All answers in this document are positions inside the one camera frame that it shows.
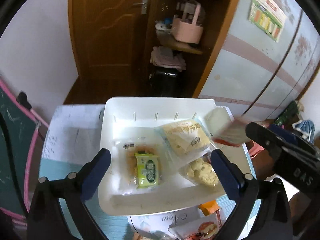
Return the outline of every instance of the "pink frame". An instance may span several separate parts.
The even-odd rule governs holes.
[[[20,105],[14,95],[10,92],[10,90],[7,88],[7,86],[4,84],[4,82],[0,79],[0,87],[2,90],[6,93],[6,95],[10,98],[10,100],[27,116],[29,117],[33,122],[36,122],[35,116],[28,111],[26,108],[24,108],[22,105]],[[26,163],[26,170],[25,170],[25,175],[24,175],[24,203],[26,205],[27,211],[29,211],[29,196],[28,196],[28,189],[29,189],[29,173],[30,173],[30,166],[31,166],[31,160],[32,160],[32,155],[33,151],[35,149],[35,144],[36,144],[36,139],[38,137],[38,129],[35,130],[33,133],[32,139],[31,139],[31,144],[30,148],[28,151],[28,157],[27,157],[27,163]],[[1,208],[3,213],[11,216],[14,219],[17,220],[25,220],[26,218],[23,215],[16,214],[14,212],[11,212],[9,210],[6,210],[4,208]]]

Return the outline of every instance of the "chalkboard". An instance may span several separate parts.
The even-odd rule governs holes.
[[[9,130],[20,191],[25,203],[28,203],[28,174],[37,136],[37,122],[28,110],[17,103],[1,80],[0,112]],[[13,217],[19,218],[23,215],[12,181],[2,129],[0,130],[0,207],[3,211],[7,211],[5,213],[9,213]]]

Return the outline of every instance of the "blue gripper pad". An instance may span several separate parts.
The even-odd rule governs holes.
[[[270,131],[274,132],[275,134],[281,136],[286,142],[291,143],[296,146],[298,145],[296,136],[293,133],[291,133],[285,129],[282,129],[281,127],[275,125],[274,123],[270,124],[268,129]]]
[[[102,148],[89,163],[86,163],[77,175],[77,182],[81,188],[81,201],[93,197],[104,174],[111,164],[111,153]]]
[[[211,153],[211,166],[217,174],[229,199],[237,201],[244,186],[244,175],[237,165],[231,163],[220,149]]]

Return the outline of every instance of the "shelf unit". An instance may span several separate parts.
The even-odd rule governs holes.
[[[146,64],[149,64],[150,53],[154,46],[181,51],[187,66],[182,72],[181,83],[185,85],[180,96],[197,98],[226,39],[239,0],[196,0],[205,11],[205,20],[202,24],[204,31],[196,48],[175,40],[168,33],[155,30],[155,21],[173,18],[179,1],[181,0],[154,0],[150,7],[152,17],[148,21],[149,34],[146,39],[148,45],[144,57]],[[153,72],[153,65],[148,65],[148,75]]]
[[[191,47],[188,43],[175,40],[170,33],[157,30],[156,34],[160,44],[164,47],[198,55],[203,53],[201,50]]]

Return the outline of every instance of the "pink bag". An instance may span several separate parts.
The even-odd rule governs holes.
[[[257,156],[258,153],[260,153],[261,151],[264,150],[264,148],[262,146],[260,146],[259,144],[257,144],[256,142],[253,142],[253,147],[249,150],[249,155],[250,158],[254,158],[255,156]]]
[[[201,5],[197,4],[195,14],[193,16],[192,23],[184,22],[186,20],[187,12],[184,10],[182,19],[175,18],[172,23],[172,34],[177,41],[182,41],[186,43],[199,44],[203,27],[197,26],[197,20],[199,17]]]

